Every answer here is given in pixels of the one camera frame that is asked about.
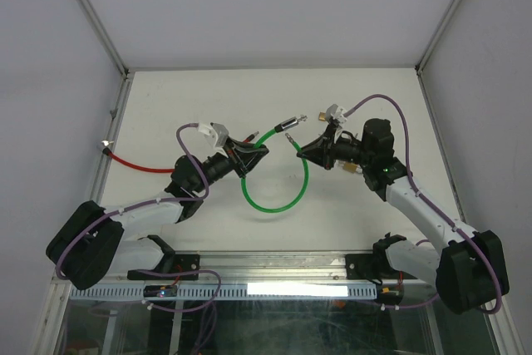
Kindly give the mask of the green cable lock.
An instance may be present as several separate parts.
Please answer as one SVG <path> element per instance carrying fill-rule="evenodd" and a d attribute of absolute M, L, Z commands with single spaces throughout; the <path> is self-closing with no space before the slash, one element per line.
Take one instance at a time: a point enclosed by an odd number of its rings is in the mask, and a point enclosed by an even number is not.
<path fill-rule="evenodd" d="M 266 145 L 271 138 L 282 135 L 298 153 L 301 146 L 288 132 L 308 120 L 304 114 L 289 117 L 277 123 L 260 136 L 256 136 L 251 143 L 253 148 Z M 273 177 L 260 173 L 258 179 L 242 178 L 241 190 L 246 202 L 263 214 L 281 214 L 295 207 L 307 193 L 310 183 L 309 165 L 306 160 L 289 161 L 287 166 L 281 166 L 280 172 L 271 170 Z"/>

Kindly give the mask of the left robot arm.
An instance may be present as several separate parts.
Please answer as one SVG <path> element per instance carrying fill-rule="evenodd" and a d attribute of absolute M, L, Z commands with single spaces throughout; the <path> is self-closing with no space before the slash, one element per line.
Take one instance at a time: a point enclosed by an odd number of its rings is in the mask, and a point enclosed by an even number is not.
<path fill-rule="evenodd" d="M 266 145 L 228 139 L 220 153 L 199 161 L 182 155 L 169 185 L 153 199 L 105 208 L 93 200 L 80 204 L 46 248 L 63 279 L 78 289 L 107 274 L 164 279 L 174 270 L 174 252 L 155 230 L 191 218 L 204 203 L 204 190 L 234 172 L 246 176 L 267 154 Z"/>

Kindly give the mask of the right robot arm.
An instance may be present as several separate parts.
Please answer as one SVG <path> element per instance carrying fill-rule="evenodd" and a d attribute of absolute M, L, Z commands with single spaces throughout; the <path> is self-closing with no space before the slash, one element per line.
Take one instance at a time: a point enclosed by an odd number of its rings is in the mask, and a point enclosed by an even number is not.
<path fill-rule="evenodd" d="M 330 120 L 326 130 L 297 156 L 325 170 L 338 161 L 359 165 L 368 189 L 406 216 L 429 241 L 429 247 L 422 247 L 399 234 L 379 239 L 373 245 L 375 274 L 382 278 L 396 272 L 410 274 L 430 284 L 455 314 L 490 301 L 495 302 L 494 312 L 500 309 L 510 285 L 499 237 L 452 219 L 421 192 L 395 155 L 390 121 L 368 120 L 357 139 L 343 135 L 338 122 Z"/>

